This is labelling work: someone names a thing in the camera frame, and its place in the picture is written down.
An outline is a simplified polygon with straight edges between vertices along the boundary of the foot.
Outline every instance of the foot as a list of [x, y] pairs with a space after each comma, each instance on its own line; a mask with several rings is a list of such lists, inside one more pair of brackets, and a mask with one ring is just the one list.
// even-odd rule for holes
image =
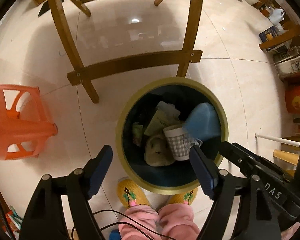
[[150, 206], [146, 194], [131, 179], [123, 179], [118, 183], [117, 195], [125, 208], [138, 205]]
[[191, 191], [174, 195], [168, 200], [167, 204], [182, 203], [182, 204], [191, 205], [197, 195], [197, 192], [198, 192], [198, 188], [195, 188]]

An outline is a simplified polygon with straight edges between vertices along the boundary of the gingham pattern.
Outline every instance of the gingham pattern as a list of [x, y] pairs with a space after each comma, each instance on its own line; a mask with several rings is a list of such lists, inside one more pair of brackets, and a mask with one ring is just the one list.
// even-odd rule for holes
[[193, 145], [199, 145], [196, 139], [187, 133], [175, 137], [168, 137], [167, 142], [172, 155], [175, 157], [187, 156]]

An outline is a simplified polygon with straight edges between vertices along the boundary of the round trash bin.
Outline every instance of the round trash bin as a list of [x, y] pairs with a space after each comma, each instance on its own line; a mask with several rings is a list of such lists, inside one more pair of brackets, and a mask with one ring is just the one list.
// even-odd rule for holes
[[127, 102], [116, 127], [116, 147], [120, 162], [129, 177], [140, 187], [163, 195], [174, 195], [199, 186], [199, 181], [190, 161], [175, 161], [163, 167], [149, 166], [144, 159], [144, 148], [132, 142], [132, 124], [137, 122], [140, 112], [147, 111], [164, 99], [173, 103], [184, 121], [200, 103], [209, 102], [218, 113], [221, 136], [205, 141], [201, 149], [219, 166], [222, 156], [219, 144], [228, 140], [228, 123], [216, 96], [204, 85], [183, 77], [170, 77], [152, 82], [135, 93]]

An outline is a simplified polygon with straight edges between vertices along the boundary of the orange plastic stool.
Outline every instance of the orange plastic stool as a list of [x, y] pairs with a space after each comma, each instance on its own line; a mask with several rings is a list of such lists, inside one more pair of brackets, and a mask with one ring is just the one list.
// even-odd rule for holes
[[[10, 110], [6, 107], [3, 90], [19, 91]], [[40, 119], [38, 122], [19, 119], [20, 112], [16, 110], [16, 106], [25, 92], [29, 92], [35, 102]], [[23, 159], [36, 156], [43, 149], [45, 141], [57, 133], [57, 126], [47, 120], [38, 87], [0, 85], [0, 160]], [[34, 151], [26, 151], [21, 145], [22, 142], [28, 141], [36, 142]], [[19, 151], [8, 152], [9, 146], [14, 144], [17, 145]]]

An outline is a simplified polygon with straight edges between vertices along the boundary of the white pipe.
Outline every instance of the white pipe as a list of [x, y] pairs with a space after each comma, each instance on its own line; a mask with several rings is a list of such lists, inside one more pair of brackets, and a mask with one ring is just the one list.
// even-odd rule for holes
[[274, 137], [274, 136], [269, 136], [269, 135], [262, 135], [262, 134], [259, 134], [259, 133], [256, 133], [255, 136], [256, 136], [256, 138], [260, 137], [260, 138], [263, 138], [263, 139], [268, 139], [268, 140], [271, 140], [271, 141], [280, 142], [280, 143], [300, 147], [299, 142], [290, 141], [290, 140], [282, 139], [282, 138], [279, 138], [279, 137]]

